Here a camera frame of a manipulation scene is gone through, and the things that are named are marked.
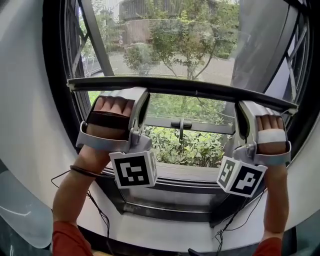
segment wearable hand device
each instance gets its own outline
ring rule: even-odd
[[[234,108],[234,144],[236,148],[232,153],[232,158],[223,157],[217,183],[227,193],[252,197],[267,166],[290,163],[291,143],[288,141],[286,130],[258,131],[257,117],[266,115],[280,117],[277,111],[246,100],[236,103]],[[257,153],[259,144],[274,142],[285,142],[285,153],[275,155]]]
[[[98,98],[123,98],[133,101],[131,115],[124,116],[105,111],[94,111]],[[110,153],[110,159],[119,188],[135,186],[153,187],[157,180],[155,154],[151,151],[152,141],[142,134],[150,93],[146,88],[134,87],[100,94],[86,121],[80,125],[77,147],[87,145]],[[124,140],[107,139],[87,134],[88,124],[125,131]]]

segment window handle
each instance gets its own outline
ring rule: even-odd
[[[171,121],[171,127],[180,129],[179,141],[181,142],[184,137],[184,129],[191,129],[192,122],[184,118],[180,118],[179,120],[175,119]]]

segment white strap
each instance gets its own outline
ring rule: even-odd
[[[286,132],[282,129],[260,130],[258,132],[258,144],[271,142],[286,142]]]

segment orange shirt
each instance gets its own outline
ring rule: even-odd
[[[53,256],[92,256],[91,246],[74,225],[56,221],[53,223]],[[253,256],[281,256],[280,238],[269,238],[259,244]]]

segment road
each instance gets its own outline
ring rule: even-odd
[[[124,62],[123,53],[113,53],[109,56],[110,63],[113,69],[114,74],[118,75],[132,75],[137,76],[138,74],[135,73],[133,70],[128,68],[128,66]],[[209,57],[204,57],[204,63],[208,62]],[[234,69],[234,59],[231,60],[224,60],[224,59],[212,59],[207,66],[207,68],[198,76],[198,80],[208,83],[215,83],[220,85],[229,86],[231,83],[231,78]],[[95,73],[97,70],[100,69],[99,63],[96,61],[94,65],[91,64],[88,67],[89,70],[93,71],[91,73]],[[201,65],[196,69],[196,74],[202,70],[205,65]],[[187,67],[175,64],[172,67],[173,71],[177,74],[178,77],[187,77]],[[96,73],[93,76],[101,76],[102,74]],[[151,67],[149,71],[149,76],[156,76],[156,77],[168,77],[174,76],[173,72],[165,66],[163,62],[159,63],[158,65],[154,65]]]

